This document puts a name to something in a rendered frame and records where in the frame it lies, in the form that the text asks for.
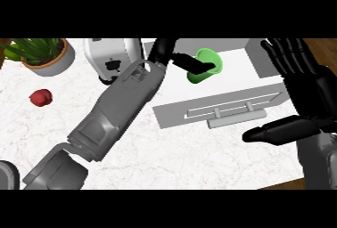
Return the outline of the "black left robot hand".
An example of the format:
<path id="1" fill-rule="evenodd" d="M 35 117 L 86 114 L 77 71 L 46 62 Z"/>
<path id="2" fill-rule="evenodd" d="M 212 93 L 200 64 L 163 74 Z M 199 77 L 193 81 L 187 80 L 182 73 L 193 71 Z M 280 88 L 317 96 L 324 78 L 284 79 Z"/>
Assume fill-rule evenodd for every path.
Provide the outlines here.
<path id="1" fill-rule="evenodd" d="M 181 69 L 197 74 L 202 70 L 202 62 L 187 53 L 175 53 L 176 41 L 176 38 L 157 38 L 148 60 L 153 63 L 162 63 L 163 66 L 168 66 L 169 61 L 172 61 Z"/>

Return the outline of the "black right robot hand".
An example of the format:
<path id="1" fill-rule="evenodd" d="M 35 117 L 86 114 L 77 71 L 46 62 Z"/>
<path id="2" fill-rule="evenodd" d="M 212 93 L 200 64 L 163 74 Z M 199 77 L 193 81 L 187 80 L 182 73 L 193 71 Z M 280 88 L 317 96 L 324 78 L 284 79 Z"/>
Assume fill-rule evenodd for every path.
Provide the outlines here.
<path id="1" fill-rule="evenodd" d="M 281 118 L 243 134 L 246 143 L 284 145 L 324 133 L 337 132 L 337 76 L 320 65 L 302 38 L 261 41 L 283 76 L 298 114 Z"/>

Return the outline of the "green cup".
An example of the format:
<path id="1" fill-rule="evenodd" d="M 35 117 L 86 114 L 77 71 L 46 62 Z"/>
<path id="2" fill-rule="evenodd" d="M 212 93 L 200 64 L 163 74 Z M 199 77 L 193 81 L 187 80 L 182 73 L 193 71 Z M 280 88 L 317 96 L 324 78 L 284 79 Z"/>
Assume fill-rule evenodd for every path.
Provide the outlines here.
<path id="1" fill-rule="evenodd" d="M 202 62 L 202 70 L 197 74 L 191 72 L 187 73 L 187 79 L 193 84 L 199 84 L 224 70 L 222 57 L 210 48 L 199 49 L 196 59 Z"/>

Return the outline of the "white open drawer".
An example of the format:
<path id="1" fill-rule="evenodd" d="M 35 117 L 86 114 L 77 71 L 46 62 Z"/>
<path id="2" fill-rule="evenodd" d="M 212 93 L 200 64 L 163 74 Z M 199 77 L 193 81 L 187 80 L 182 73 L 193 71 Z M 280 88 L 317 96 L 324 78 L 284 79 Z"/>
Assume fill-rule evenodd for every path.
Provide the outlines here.
<path id="1" fill-rule="evenodd" d="M 182 38 L 175 50 L 216 64 L 191 76 L 168 67 L 162 91 L 151 102 L 162 128 L 205 121 L 210 128 L 268 116 L 289 93 L 258 38 Z"/>

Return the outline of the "white toaster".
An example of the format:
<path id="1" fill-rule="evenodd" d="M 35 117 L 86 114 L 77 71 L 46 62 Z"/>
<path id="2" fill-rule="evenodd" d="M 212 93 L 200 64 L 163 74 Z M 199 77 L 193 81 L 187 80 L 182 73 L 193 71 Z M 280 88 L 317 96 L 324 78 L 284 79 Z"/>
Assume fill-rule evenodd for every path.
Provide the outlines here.
<path id="1" fill-rule="evenodd" d="M 131 64 L 144 58 L 139 38 L 85 38 L 85 54 L 105 85 L 111 85 Z"/>

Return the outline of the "potted green plant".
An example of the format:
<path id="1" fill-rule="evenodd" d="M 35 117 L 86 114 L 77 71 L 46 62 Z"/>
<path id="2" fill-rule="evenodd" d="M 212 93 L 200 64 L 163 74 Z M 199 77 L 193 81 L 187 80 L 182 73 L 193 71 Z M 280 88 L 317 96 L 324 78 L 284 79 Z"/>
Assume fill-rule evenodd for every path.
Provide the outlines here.
<path id="1" fill-rule="evenodd" d="M 2 44 L 5 59 L 20 61 L 42 77 L 60 75 L 76 60 L 76 50 L 66 38 L 11 38 Z"/>

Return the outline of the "red apple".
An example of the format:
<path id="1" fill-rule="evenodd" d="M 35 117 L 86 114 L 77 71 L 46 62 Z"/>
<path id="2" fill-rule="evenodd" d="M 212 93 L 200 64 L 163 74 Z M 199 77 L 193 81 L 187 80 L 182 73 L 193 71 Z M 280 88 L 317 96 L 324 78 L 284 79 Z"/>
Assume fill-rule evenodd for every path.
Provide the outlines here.
<path id="1" fill-rule="evenodd" d="M 54 101 L 52 92 L 48 89 L 37 90 L 30 96 L 30 101 L 37 107 L 49 105 Z"/>

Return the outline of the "dark grey rounded object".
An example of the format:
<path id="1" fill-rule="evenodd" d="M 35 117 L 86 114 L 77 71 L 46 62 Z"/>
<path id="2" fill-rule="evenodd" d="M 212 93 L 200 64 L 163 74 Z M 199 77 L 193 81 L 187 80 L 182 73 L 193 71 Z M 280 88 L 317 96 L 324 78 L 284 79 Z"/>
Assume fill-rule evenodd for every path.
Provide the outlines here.
<path id="1" fill-rule="evenodd" d="M 0 160 L 0 190 L 20 189 L 20 173 L 17 166 L 5 160 Z"/>

